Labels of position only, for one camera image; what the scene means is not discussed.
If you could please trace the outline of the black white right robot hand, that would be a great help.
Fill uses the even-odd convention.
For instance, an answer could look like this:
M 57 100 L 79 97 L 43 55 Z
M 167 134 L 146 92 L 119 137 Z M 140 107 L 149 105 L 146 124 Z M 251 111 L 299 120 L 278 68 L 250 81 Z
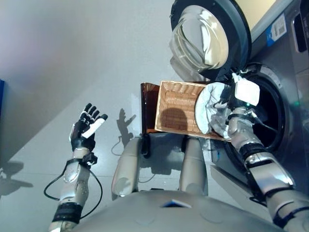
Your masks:
M 259 98 L 259 85 L 233 72 L 230 84 L 220 85 L 216 108 L 228 108 L 231 111 L 239 107 L 249 109 L 258 105 Z

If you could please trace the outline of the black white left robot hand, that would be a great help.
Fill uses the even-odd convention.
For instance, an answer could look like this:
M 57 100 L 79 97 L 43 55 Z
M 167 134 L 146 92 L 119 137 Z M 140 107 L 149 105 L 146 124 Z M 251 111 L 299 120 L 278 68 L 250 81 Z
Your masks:
M 79 119 L 71 128 L 69 142 L 72 151 L 86 148 L 90 152 L 95 148 L 95 132 L 107 120 L 106 114 L 99 115 L 100 111 L 91 103 L 88 103 L 82 110 Z

